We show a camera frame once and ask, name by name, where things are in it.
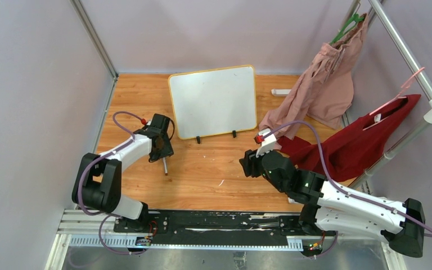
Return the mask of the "white marker pen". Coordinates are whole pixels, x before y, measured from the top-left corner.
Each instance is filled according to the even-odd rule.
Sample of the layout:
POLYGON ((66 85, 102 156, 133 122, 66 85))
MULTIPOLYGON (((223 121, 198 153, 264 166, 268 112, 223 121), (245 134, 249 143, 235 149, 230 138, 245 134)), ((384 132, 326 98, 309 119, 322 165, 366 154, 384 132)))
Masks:
POLYGON ((165 176, 168 175, 168 165, 167 165, 167 159, 164 157, 163 158, 163 165, 164 165, 164 174, 165 176))

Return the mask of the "yellow framed whiteboard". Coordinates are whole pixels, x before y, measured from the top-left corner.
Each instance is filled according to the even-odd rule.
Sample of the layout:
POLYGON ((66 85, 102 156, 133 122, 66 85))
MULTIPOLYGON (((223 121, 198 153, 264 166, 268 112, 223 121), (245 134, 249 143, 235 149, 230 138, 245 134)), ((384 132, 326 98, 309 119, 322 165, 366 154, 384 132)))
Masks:
POLYGON ((182 140, 249 131, 258 124, 251 65, 173 74, 168 87, 182 140))

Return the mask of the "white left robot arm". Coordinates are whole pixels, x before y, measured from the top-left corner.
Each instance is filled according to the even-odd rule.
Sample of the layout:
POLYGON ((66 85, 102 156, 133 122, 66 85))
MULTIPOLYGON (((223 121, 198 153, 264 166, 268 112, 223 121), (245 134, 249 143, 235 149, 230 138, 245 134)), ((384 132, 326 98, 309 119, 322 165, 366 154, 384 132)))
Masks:
POLYGON ((168 129, 175 129, 176 125, 161 114, 154 114, 150 121, 138 116, 143 126, 131 131, 116 120, 118 115, 120 112, 112 119, 129 137, 111 150, 83 155, 71 199, 87 215, 107 214, 136 232, 149 228, 151 233, 156 233, 158 223, 151 219, 149 206, 123 195, 122 174, 140 158, 147 157, 153 163, 172 156, 174 133, 168 129))

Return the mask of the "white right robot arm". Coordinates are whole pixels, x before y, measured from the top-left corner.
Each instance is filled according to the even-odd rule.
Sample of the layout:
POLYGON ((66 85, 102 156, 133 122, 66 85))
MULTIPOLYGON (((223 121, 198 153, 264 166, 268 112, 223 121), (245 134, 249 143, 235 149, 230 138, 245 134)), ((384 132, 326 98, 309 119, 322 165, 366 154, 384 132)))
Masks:
POLYGON ((239 163, 246 177, 263 177, 303 205, 298 221, 304 234, 320 230, 365 236, 402 255, 423 256, 425 216, 420 201, 393 201, 332 184, 322 174, 296 168, 275 151, 258 156, 255 150, 247 150, 239 163))

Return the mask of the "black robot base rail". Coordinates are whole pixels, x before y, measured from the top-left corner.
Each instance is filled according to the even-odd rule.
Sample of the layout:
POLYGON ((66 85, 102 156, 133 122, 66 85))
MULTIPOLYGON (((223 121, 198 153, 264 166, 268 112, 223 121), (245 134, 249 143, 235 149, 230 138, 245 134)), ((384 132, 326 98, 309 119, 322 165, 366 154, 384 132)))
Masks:
POLYGON ((101 248, 117 255, 147 251, 275 251, 315 259, 343 241, 376 241, 373 223, 361 231, 303 231, 296 213, 154 210, 140 229, 123 218, 64 211, 52 253, 101 248))

